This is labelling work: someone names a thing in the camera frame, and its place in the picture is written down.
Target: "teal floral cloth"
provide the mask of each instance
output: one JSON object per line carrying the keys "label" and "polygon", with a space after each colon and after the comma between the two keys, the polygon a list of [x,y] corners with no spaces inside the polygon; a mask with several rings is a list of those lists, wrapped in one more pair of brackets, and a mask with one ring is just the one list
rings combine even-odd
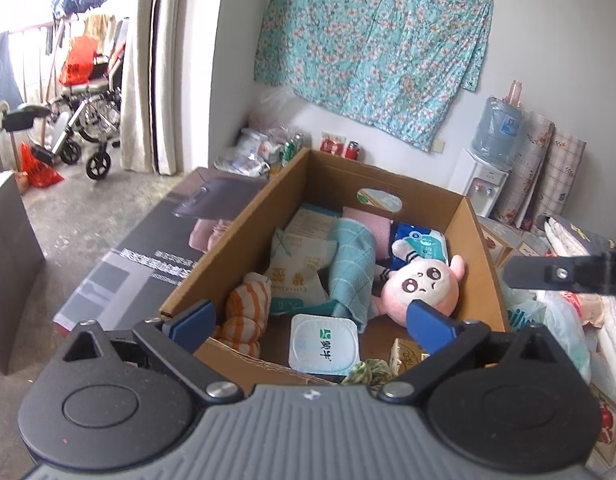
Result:
{"label": "teal floral cloth", "polygon": [[477,88],[492,0],[271,0],[255,80],[430,150]]}

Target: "striped towel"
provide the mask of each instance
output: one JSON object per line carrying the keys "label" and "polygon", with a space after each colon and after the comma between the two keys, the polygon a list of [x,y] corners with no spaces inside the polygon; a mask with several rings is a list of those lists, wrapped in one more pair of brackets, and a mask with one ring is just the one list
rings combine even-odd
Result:
{"label": "striped towel", "polygon": [[259,337],[266,331],[270,312],[270,280],[250,272],[228,296],[226,322],[213,337],[237,352],[259,357]]}
{"label": "striped towel", "polygon": [[376,241],[361,222],[348,218],[334,221],[328,238],[338,244],[328,279],[332,315],[351,319],[361,333],[377,314],[371,301]]}

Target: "green can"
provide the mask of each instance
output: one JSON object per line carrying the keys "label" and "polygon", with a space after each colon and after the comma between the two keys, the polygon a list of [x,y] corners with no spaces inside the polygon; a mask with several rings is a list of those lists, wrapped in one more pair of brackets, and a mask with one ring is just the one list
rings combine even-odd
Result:
{"label": "green can", "polygon": [[288,140],[288,142],[284,144],[284,151],[281,153],[281,165],[285,168],[296,154],[297,150],[294,142]]}

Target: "gray floor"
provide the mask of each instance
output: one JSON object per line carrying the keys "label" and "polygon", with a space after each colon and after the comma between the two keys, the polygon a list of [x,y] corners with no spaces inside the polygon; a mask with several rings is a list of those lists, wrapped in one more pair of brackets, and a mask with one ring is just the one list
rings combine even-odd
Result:
{"label": "gray floor", "polygon": [[0,480],[20,478],[32,466],[17,431],[19,404],[61,339],[52,318],[106,251],[143,218],[178,181],[123,171],[119,150],[106,180],[94,182],[83,163],[59,167],[66,178],[31,189],[24,204],[46,256],[26,304],[10,359],[0,376]]}

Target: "gray ribbed surface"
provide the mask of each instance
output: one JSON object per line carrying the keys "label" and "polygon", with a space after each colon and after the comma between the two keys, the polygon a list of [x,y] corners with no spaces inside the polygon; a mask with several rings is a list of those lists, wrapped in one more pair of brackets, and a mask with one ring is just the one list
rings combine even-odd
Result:
{"label": "gray ribbed surface", "polygon": [[[313,400],[307,392],[318,392]],[[258,386],[211,408],[179,449],[111,480],[525,479],[491,472],[431,437],[417,412],[373,399],[364,386]],[[92,478],[41,466],[33,480]],[[536,479],[591,480],[583,468]]]}

